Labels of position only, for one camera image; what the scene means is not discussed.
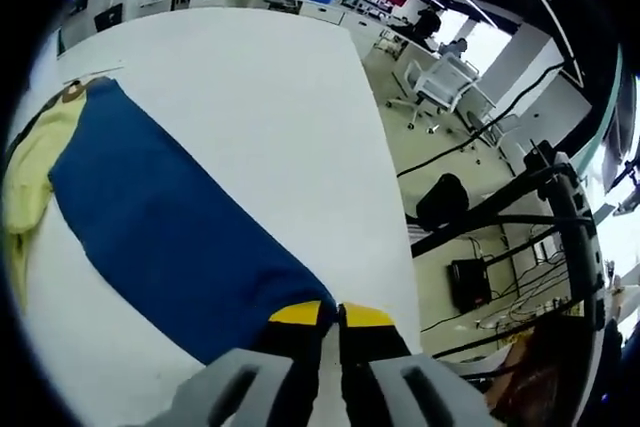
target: floor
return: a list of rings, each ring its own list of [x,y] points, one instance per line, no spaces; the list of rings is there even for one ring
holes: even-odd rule
[[[455,116],[445,116],[441,128],[434,134],[427,133],[426,125],[420,125],[420,120],[414,130],[407,129],[411,110],[385,106],[387,99],[402,96],[401,89],[391,75],[393,63],[394,60],[381,50],[373,50],[363,62],[380,110],[396,171],[399,172],[460,143],[466,137],[463,133],[464,126]],[[402,177],[400,188],[407,213],[411,214],[414,211],[416,202],[445,172],[451,172],[460,178],[470,194],[472,205],[479,202],[483,195],[495,191],[512,178],[508,165],[497,152],[477,141],[465,152],[453,153],[424,169]],[[505,250],[502,233],[497,228],[483,229],[471,235],[480,244],[482,252],[477,251],[478,247],[474,247],[477,244],[473,240],[458,238],[414,259],[423,329],[458,313],[451,303],[445,270],[452,260],[473,258],[476,254],[496,255]],[[510,261],[492,266],[489,278],[493,290],[502,292],[507,289],[514,281]],[[514,298],[505,297],[497,300],[424,332],[421,339],[424,351],[434,354],[493,335],[493,328],[478,329],[476,321],[509,305]],[[488,355],[496,348],[497,344],[492,343],[448,356],[447,360],[460,361],[478,355]]]

